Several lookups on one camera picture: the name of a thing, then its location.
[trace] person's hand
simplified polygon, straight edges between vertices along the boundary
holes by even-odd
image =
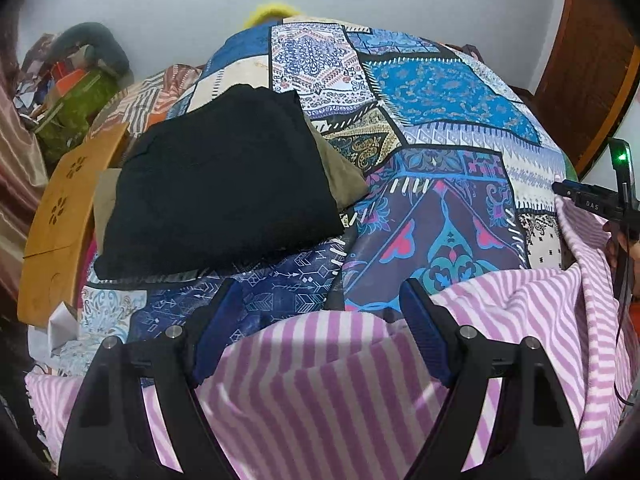
[[[631,247],[628,246],[625,234],[620,230],[620,226],[615,222],[606,222],[602,226],[602,230],[611,233],[611,238],[607,240],[604,253],[609,261],[611,269],[618,266],[618,250],[622,247],[631,256],[634,261],[634,287],[633,294],[640,296],[640,243],[633,242]]]

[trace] satin curtain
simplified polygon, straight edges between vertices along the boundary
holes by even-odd
[[[17,17],[0,25],[0,285],[17,299],[27,234],[48,178],[35,136],[22,126],[12,102]]]

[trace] blue gripper pad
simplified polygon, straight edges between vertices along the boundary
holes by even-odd
[[[216,371],[229,338],[238,329],[241,312],[242,285],[234,280],[198,341],[192,373],[198,384],[202,384],[204,379],[211,377]]]
[[[434,305],[420,282],[413,278],[402,282],[398,299],[402,315],[414,336],[429,375],[450,388],[455,376],[449,367],[447,343],[428,313],[431,306],[442,307]]]

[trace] yellow fluffy object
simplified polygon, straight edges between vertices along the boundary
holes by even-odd
[[[287,4],[272,3],[261,5],[258,6],[257,9],[251,13],[249,19],[244,22],[244,28],[255,27],[256,25],[268,22],[269,20],[290,18],[297,14],[300,14],[300,12]]]

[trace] striped towel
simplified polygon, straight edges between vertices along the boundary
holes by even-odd
[[[622,396],[638,371],[638,340],[628,319],[618,345],[618,304],[595,216],[556,199],[577,262],[568,270],[491,272],[433,296],[457,322],[485,336],[542,341],[579,430],[586,467],[609,444]],[[60,456],[81,378],[28,374],[36,417]],[[430,378],[404,322],[363,312],[315,312],[283,320],[226,348],[196,391],[204,413],[242,479],[401,479],[447,395]],[[482,462],[495,420],[500,380],[491,380],[465,469]],[[153,387],[143,391],[160,460],[179,470]]]

